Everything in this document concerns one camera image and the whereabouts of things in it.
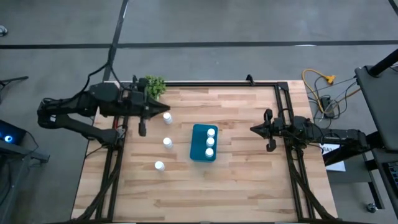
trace green plant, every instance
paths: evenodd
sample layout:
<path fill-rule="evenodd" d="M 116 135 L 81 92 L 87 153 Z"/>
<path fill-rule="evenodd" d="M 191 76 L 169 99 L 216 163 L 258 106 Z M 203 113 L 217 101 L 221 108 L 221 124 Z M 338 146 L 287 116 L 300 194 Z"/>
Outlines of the green plant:
<path fill-rule="evenodd" d="M 158 100 L 159 96 L 166 92 L 166 84 L 162 77 L 155 77 L 153 75 L 145 76 L 148 79 L 147 91 L 153 99 Z"/>

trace butcher block tabletop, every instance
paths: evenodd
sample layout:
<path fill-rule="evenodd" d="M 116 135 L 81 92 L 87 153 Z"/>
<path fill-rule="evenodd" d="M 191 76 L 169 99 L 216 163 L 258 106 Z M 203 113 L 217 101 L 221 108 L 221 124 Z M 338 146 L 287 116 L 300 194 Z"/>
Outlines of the butcher block tabletop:
<path fill-rule="evenodd" d="M 295 115 L 311 118 L 303 82 L 287 82 Z M 267 140 L 249 130 L 264 122 L 267 108 L 276 116 L 272 87 L 167 87 L 159 101 L 171 107 L 171 124 L 165 124 L 159 114 L 147 121 L 147 136 L 140 137 L 139 118 L 129 118 L 114 222 L 297 221 L 283 140 L 277 138 L 277 149 L 267 152 Z M 112 124 L 113 117 L 101 115 L 94 122 L 101 129 Z M 190 159 L 194 124 L 218 127 L 217 155 L 212 163 Z M 173 142 L 171 149 L 162 143 L 166 137 Z M 86 153 L 99 147 L 91 141 Z M 105 159 L 106 149 L 85 159 L 72 218 L 81 215 L 100 190 Z M 155 169 L 156 161 L 164 163 L 163 172 Z M 306 148 L 304 161 L 312 192 L 336 217 L 319 148 Z M 302 192 L 300 197 L 306 214 Z"/>

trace concrete floor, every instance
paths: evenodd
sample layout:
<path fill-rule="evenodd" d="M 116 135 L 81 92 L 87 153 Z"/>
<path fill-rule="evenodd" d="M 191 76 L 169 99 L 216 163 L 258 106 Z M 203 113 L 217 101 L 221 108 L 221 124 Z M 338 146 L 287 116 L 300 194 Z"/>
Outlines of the concrete floor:
<path fill-rule="evenodd" d="M 0 44 L 110 43 L 122 0 L 2 0 L 0 24 L 9 29 Z M 131 1 L 120 42 L 389 40 L 398 38 L 398 18 L 387 0 L 150 0 Z M 132 74 L 166 80 L 299 80 L 314 68 L 352 78 L 398 46 L 245 47 L 202 49 L 119 49 L 114 69 L 121 80 Z M 66 98 L 106 60 L 107 50 L 0 50 L 0 79 L 28 75 L 2 92 L 0 118 L 29 130 L 48 164 L 31 169 L 17 201 L 13 223 L 67 220 L 73 206 L 87 141 L 79 134 L 38 127 L 43 97 Z M 316 75 L 308 75 L 313 83 Z M 100 82 L 102 74 L 91 79 Z M 337 96 L 349 83 L 322 91 Z M 362 94 L 332 128 L 376 128 Z M 89 119 L 80 118 L 87 123 Z M 367 184 L 332 185 L 339 217 L 357 222 L 398 223 L 382 185 L 385 210 L 375 214 Z"/>

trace blue box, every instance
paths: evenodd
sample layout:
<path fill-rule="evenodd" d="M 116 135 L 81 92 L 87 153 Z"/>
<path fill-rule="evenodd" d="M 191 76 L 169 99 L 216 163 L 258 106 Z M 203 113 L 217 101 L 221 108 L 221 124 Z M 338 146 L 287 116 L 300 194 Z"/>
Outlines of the blue box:
<path fill-rule="evenodd" d="M 207 130 L 209 130 L 210 128 L 213 128 L 216 134 L 214 135 L 214 145 L 212 147 L 214 154 L 213 157 L 208 158 L 206 157 L 205 152 L 207 149 L 206 145 Z M 215 161 L 217 156 L 217 136 L 218 136 L 218 128 L 215 125 L 207 125 L 207 124 L 193 125 L 190 158 L 193 161 L 198 161 L 198 162 Z"/>

